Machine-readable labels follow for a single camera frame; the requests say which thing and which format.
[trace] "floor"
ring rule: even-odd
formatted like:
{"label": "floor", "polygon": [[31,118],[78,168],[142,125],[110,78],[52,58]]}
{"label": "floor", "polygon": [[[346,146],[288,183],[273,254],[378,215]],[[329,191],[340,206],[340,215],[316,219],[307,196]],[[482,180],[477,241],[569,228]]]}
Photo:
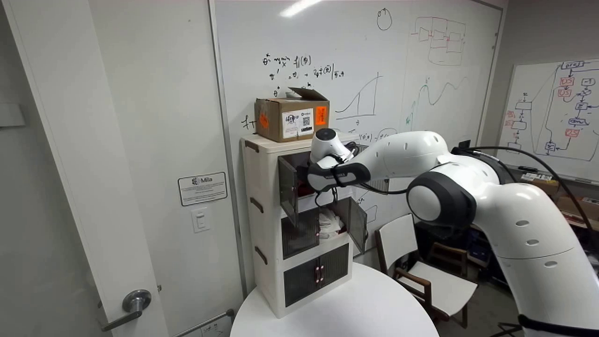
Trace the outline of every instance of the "floor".
{"label": "floor", "polygon": [[490,337],[499,333],[497,322],[516,322],[516,303],[507,288],[494,284],[492,281],[481,281],[477,292],[467,303],[467,327],[460,327],[458,322],[438,322],[436,329],[439,337]]}

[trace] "door handle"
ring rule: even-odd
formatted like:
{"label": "door handle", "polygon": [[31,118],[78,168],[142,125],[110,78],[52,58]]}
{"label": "door handle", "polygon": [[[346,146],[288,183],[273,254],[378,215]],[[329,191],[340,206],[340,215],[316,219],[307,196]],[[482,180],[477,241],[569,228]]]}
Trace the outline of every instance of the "door handle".
{"label": "door handle", "polygon": [[123,297],[121,309],[127,312],[125,316],[108,322],[102,331],[110,331],[114,327],[119,327],[127,322],[132,322],[142,316],[144,309],[149,307],[151,294],[147,290],[132,290]]}

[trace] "white round table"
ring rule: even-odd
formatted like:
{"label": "white round table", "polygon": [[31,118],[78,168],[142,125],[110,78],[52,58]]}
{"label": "white round table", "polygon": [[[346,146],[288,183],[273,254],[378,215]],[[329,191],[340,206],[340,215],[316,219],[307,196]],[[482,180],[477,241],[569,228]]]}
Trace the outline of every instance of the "white round table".
{"label": "white round table", "polygon": [[438,335],[419,301],[391,277],[351,264],[351,279],[277,318],[254,288],[239,307],[232,337]]}

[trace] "whiteboard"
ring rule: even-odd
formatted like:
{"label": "whiteboard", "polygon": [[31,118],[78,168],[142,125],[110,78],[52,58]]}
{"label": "whiteboard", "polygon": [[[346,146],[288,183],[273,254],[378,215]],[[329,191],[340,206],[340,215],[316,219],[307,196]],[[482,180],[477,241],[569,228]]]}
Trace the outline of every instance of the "whiteboard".
{"label": "whiteboard", "polygon": [[[555,172],[599,181],[599,60],[516,65],[501,146],[539,155]],[[499,151],[505,163],[522,163]]]}
{"label": "whiteboard", "polygon": [[[215,2],[241,230],[239,138],[254,133],[256,97],[316,88],[331,101],[329,125],[363,144],[409,129],[438,131],[449,144],[475,140],[501,9],[471,0],[320,2],[282,19],[288,4]],[[355,198],[368,230],[406,213],[400,196],[357,191]]]}

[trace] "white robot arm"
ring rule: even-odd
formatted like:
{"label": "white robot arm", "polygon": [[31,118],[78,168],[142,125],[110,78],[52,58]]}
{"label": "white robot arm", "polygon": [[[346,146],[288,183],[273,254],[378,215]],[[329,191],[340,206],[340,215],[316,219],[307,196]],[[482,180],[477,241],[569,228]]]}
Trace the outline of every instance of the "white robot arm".
{"label": "white robot arm", "polygon": [[554,202],[527,183],[499,183],[475,157],[453,155],[430,131],[385,136],[359,155],[338,155],[335,131],[314,135],[308,183],[316,191],[413,178],[411,213],[445,232],[477,224],[514,296],[526,335],[599,335],[599,281]]}

